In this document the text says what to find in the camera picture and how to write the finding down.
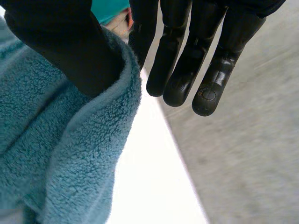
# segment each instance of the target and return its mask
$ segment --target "fleece fabric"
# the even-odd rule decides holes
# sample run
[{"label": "fleece fabric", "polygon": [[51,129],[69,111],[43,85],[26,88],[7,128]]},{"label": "fleece fabric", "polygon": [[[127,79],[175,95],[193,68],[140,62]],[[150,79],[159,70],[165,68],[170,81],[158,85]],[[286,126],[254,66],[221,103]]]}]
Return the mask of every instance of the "fleece fabric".
[{"label": "fleece fabric", "polygon": [[25,206],[26,224],[103,224],[109,216],[141,81],[129,47],[105,36],[125,66],[91,99],[0,18],[0,209]]}]

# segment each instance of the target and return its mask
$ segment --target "teal hat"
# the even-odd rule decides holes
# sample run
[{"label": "teal hat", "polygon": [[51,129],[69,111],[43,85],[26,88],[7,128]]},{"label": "teal hat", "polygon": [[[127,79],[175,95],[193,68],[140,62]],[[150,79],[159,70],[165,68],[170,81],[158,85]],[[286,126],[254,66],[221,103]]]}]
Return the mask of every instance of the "teal hat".
[{"label": "teal hat", "polygon": [[92,12],[100,24],[107,25],[128,7],[130,7],[129,0],[93,0]]}]

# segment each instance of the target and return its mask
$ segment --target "gray floor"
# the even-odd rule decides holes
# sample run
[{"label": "gray floor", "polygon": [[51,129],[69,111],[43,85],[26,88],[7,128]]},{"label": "gray floor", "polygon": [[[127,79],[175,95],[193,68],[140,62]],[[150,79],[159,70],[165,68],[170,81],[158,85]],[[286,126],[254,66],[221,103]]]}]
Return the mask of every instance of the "gray floor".
[{"label": "gray floor", "polygon": [[[150,70],[163,25],[145,64]],[[247,44],[216,112],[161,105],[211,223],[299,223],[299,1],[287,0]]]}]

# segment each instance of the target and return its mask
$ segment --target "teal fleece jacket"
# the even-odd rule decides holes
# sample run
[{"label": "teal fleece jacket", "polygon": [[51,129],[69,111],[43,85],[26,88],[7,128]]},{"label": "teal fleece jacket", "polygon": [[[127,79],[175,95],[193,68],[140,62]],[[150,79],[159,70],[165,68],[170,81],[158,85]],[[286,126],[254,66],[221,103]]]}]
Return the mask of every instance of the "teal fleece jacket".
[{"label": "teal fleece jacket", "polygon": [[0,209],[25,206],[26,224],[103,224],[109,216],[141,80],[129,47],[104,32],[125,66],[91,99],[0,18]]}]

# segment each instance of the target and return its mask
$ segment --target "white floor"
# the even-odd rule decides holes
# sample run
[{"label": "white floor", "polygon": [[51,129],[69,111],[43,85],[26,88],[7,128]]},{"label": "white floor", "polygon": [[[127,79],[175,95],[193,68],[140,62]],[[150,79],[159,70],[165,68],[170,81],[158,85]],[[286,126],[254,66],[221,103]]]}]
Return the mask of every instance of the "white floor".
[{"label": "white floor", "polygon": [[[145,84],[142,71],[142,101],[117,165],[107,224],[207,224],[163,112]],[[20,224],[20,212],[4,213],[0,224]]]}]

